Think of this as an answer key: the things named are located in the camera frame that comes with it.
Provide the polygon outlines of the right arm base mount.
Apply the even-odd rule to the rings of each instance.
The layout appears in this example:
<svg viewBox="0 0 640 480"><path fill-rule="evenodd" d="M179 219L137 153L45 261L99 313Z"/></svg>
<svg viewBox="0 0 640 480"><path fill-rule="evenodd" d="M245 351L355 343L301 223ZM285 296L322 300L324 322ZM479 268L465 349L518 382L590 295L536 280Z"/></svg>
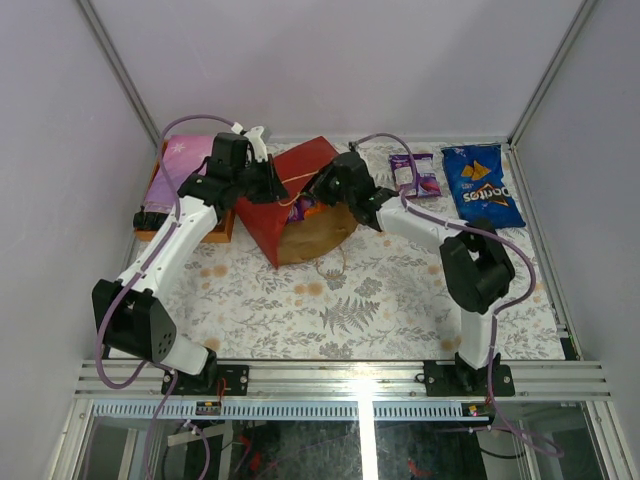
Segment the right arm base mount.
<svg viewBox="0 0 640 480"><path fill-rule="evenodd" d="M497 354L492 363L492 388L495 397L514 397L513 376L508 365L501 363ZM429 397L488 396L487 366L474 369L455 355L454 361L442 363L435 360L423 362L423 380Z"/></svg>

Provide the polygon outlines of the red paper bag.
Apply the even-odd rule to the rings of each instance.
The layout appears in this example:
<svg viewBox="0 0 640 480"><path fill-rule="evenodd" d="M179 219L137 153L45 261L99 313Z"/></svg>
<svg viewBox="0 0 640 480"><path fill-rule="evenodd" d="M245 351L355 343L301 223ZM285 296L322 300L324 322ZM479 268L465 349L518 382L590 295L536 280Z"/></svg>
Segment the red paper bag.
<svg viewBox="0 0 640 480"><path fill-rule="evenodd" d="M312 176L336 155L324 137L297 145L274 158L286 199L253 204L241 198L236 203L236 215L274 268L325 255L356 230L358 223L346 205L331 207L305 192Z"/></svg>

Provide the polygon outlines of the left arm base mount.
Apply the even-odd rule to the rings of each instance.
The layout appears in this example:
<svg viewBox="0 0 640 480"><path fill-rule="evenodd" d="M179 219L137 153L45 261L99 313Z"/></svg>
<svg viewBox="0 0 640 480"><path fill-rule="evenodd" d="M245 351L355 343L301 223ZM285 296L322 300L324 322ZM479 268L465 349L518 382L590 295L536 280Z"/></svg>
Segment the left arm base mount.
<svg viewBox="0 0 640 480"><path fill-rule="evenodd" d="M217 353L206 348L207 358L198 375L178 374L172 395L182 396L246 396L250 367L244 364L220 364Z"/></svg>

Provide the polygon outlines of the purple snack packet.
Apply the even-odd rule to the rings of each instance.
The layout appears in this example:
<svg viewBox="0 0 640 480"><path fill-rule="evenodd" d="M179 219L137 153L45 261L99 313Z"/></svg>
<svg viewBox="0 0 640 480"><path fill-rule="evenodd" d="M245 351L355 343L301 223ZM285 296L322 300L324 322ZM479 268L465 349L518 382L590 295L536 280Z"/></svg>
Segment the purple snack packet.
<svg viewBox="0 0 640 480"><path fill-rule="evenodd" d="M414 153L390 155L389 165L396 189L408 199L439 197L442 192L436 177L433 154Z"/></svg>

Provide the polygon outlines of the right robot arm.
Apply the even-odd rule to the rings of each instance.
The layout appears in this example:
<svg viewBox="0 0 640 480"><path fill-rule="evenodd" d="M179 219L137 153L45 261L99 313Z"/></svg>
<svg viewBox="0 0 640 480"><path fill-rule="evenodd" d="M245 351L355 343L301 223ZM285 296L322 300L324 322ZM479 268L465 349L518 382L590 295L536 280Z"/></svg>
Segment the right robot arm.
<svg viewBox="0 0 640 480"><path fill-rule="evenodd" d="M493 227L468 226L409 204L401 194L378 186L356 152L336 156L304 191L319 202L344 204L357 222L404 237L440 257L449 296L461 311L458 387L478 394L488 387L487 366L495 357L490 315L509 291L514 266Z"/></svg>

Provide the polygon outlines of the blue Doritos chip bag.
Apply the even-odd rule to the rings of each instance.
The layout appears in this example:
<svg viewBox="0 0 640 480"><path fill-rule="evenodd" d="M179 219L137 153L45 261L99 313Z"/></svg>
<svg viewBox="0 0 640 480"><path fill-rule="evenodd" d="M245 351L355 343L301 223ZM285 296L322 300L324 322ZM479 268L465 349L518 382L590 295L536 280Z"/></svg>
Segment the blue Doritos chip bag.
<svg viewBox="0 0 640 480"><path fill-rule="evenodd" d="M485 218L496 229L526 226L503 181L499 144L453 146L441 152L444 174L462 220Z"/></svg>

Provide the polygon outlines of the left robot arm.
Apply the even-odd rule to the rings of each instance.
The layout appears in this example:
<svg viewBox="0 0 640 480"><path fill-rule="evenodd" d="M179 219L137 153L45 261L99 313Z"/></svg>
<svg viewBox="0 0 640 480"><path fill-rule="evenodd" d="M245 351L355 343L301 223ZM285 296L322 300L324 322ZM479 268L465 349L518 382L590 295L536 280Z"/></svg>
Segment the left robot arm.
<svg viewBox="0 0 640 480"><path fill-rule="evenodd" d="M217 134L202 165L170 191L174 206L143 254L117 280L101 280L92 291L97 345L179 371L204 395L219 381L213 355L178 333L164 301L188 257L239 199L269 204L288 192L262 126Z"/></svg>

